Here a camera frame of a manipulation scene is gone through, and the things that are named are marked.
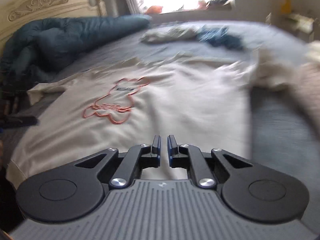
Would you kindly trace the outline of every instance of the gray ribbed plate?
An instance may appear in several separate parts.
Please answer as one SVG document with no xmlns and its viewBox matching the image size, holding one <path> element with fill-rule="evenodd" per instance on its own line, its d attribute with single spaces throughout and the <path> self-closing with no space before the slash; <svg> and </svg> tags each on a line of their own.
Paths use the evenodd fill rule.
<svg viewBox="0 0 320 240">
<path fill-rule="evenodd" d="M 136 180 L 113 190 L 93 213 L 65 224 L 25 220 L 14 240 L 314 240 L 300 221 L 262 225 L 232 211 L 212 190 L 189 180 Z"/>
</svg>

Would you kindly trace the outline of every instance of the bear graphic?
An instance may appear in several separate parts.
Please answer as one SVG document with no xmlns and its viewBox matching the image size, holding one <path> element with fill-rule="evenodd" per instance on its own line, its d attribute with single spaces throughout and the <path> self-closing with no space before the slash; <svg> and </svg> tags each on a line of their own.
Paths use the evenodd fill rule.
<svg viewBox="0 0 320 240">
<path fill-rule="evenodd" d="M 83 111 L 83 118 L 91 116 L 107 117 L 113 124 L 121 124 L 130 117 L 134 107 L 133 95 L 150 82 L 147 78 L 122 78 L 110 89 L 108 94 L 98 98 Z"/>
</svg>

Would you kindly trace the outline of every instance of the dark teal comforter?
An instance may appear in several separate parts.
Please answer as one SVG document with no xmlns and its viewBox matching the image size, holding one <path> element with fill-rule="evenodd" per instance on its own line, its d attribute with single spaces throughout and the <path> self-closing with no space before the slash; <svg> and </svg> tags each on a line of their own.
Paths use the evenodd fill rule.
<svg viewBox="0 0 320 240">
<path fill-rule="evenodd" d="M 7 41 L 0 61 L 2 90 L 15 93 L 49 82 L 80 53 L 139 31 L 148 16 L 47 18 L 25 24 Z"/>
</svg>

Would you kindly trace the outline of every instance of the bed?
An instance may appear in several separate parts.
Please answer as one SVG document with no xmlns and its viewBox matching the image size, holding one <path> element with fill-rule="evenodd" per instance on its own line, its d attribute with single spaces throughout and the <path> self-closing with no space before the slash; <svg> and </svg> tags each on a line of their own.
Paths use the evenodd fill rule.
<svg viewBox="0 0 320 240">
<path fill-rule="evenodd" d="M 102 0 L 90 6 L 87 0 L 15 0 L 0 9 L 0 47 L 23 24 L 46 17 L 79 17 L 106 15 Z M 303 41 L 283 31 L 261 23 L 249 22 L 196 22 L 192 25 L 229 26 L 230 31 L 244 38 L 250 48 L 263 45 L 272 55 L 298 67 L 305 62 L 307 47 Z M 249 60 L 250 53 L 232 52 L 224 48 L 212 48 L 205 43 L 177 41 L 146 45 L 140 42 L 145 31 L 132 34 L 104 45 L 61 71 L 53 80 L 58 81 L 74 73 L 97 66 L 109 65 L 120 60 L 139 57 L 154 61 L 172 57 L 178 52 L 197 56 L 211 56 L 231 60 Z M 20 111 L 21 115 L 39 116 L 54 102 L 59 93 L 50 94 L 32 107 Z M 286 92 L 271 92 L 254 88 L 251 91 L 252 110 L 252 158 L 300 179 L 310 191 L 310 203 L 302 221 L 316 233 L 320 233 L 320 153 L 318 135 L 308 117 Z M 7 130 L 2 134 L 4 142 L 4 166 L 10 154 L 27 128 Z"/>
</svg>

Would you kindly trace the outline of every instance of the orange bear outline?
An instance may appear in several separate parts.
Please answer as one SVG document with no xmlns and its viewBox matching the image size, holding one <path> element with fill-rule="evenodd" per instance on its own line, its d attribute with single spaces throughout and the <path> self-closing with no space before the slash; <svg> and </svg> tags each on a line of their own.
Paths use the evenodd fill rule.
<svg viewBox="0 0 320 240">
<path fill-rule="evenodd" d="M 120 107 L 119 105 L 113 105 L 113 106 L 112 106 L 113 108 L 116 109 L 116 112 L 118 112 L 118 113 L 129 112 L 129 115 L 128 115 L 125 119 L 123 119 L 123 120 L 121 120 L 121 121 L 116 121 L 116 120 L 113 119 L 111 113 L 99 114 L 99 113 L 96 111 L 96 110 L 101 110 L 101 109 L 108 109 L 108 107 L 110 106 L 110 104 L 102 104 L 102 105 L 99 105 L 99 104 L 98 104 L 98 101 L 99 101 L 99 100 L 102 100 L 102 99 L 104 99 L 104 98 L 106 98 L 106 97 L 108 97 L 108 96 L 110 96 L 110 95 L 111 95 L 111 92 L 119 85 L 119 83 L 120 83 L 121 81 L 126 81 L 126 82 L 135 81 L 135 82 L 139 82 L 139 81 L 142 80 L 142 79 L 146 79 L 146 83 L 139 85 L 139 87 L 138 87 L 135 91 L 133 91 L 133 92 L 131 92 L 131 93 L 129 93 L 129 94 L 127 95 L 128 99 L 129 99 L 129 102 L 130 102 L 130 106 L 127 106 L 127 107 Z M 139 78 L 139 79 L 136 79 L 136 78 L 132 78 L 132 79 L 122 78 L 122 79 L 118 80 L 117 83 L 109 90 L 108 94 L 106 94 L 106 95 L 103 96 L 103 97 L 98 98 L 97 100 L 95 100 L 94 104 L 89 105 L 88 107 L 86 107 L 86 108 L 84 109 L 84 111 L 83 111 L 82 117 L 83 117 L 84 119 L 86 119 L 86 118 L 88 118 L 88 117 L 91 117 L 91 116 L 93 116 L 93 115 L 95 115 L 95 116 L 97 116 L 97 117 L 108 117 L 108 119 L 110 120 L 111 123 L 113 123 L 113 124 L 122 124 L 122 123 L 124 123 L 125 121 L 127 121 L 127 120 L 129 119 L 130 114 L 131 114 L 131 109 L 134 107 L 134 100 L 133 100 L 133 98 L 132 98 L 132 95 L 134 95 L 135 93 L 139 92 L 142 87 L 144 87 L 144 86 L 146 86 L 146 85 L 148 85 L 148 84 L 150 84 L 150 81 L 149 81 L 146 77 L 141 77 L 141 78 Z M 87 111 L 89 108 L 91 108 L 91 109 L 93 109 L 93 110 L 95 110 L 95 111 L 94 111 L 92 114 L 86 115 L 86 111 Z"/>
</svg>

